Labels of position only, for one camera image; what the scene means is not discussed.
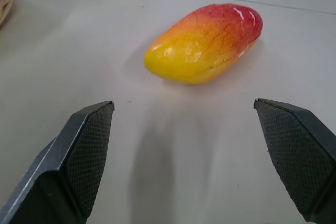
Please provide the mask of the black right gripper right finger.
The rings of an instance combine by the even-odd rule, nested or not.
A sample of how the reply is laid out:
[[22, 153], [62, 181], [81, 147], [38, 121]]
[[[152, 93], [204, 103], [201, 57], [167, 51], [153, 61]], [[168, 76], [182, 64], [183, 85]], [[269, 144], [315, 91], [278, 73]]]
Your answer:
[[305, 221], [335, 223], [335, 134], [311, 111], [256, 99], [272, 164]]

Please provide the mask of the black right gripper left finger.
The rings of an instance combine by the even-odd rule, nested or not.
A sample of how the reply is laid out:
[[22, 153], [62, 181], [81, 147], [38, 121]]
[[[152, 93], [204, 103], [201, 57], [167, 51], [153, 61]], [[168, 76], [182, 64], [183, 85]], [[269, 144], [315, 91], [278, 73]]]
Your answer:
[[36, 156], [1, 209], [1, 223], [86, 223], [107, 159], [114, 104], [74, 113]]

